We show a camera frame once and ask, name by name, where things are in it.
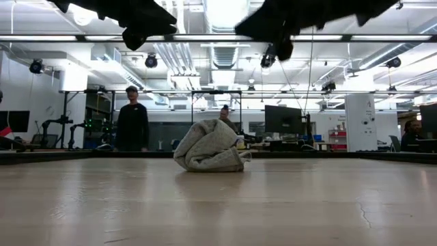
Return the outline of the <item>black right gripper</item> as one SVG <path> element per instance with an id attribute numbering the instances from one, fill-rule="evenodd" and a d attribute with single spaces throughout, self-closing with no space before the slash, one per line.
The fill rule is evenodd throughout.
<path id="1" fill-rule="evenodd" d="M 294 48 L 290 30 L 323 29 L 327 22 L 339 18 L 341 8 L 342 0 L 265 0 L 234 30 L 239 36 L 271 43 L 278 60 L 286 61 Z"/>

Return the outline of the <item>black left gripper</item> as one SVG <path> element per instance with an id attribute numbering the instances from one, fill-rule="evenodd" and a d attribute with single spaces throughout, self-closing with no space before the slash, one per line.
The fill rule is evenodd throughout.
<path id="1" fill-rule="evenodd" d="M 104 13 L 126 27 L 122 33 L 125 45 L 132 51 L 140 48 L 152 36 L 175 34 L 177 18 L 161 7 L 154 0 L 103 0 Z M 148 23 L 157 18 L 170 25 Z"/>

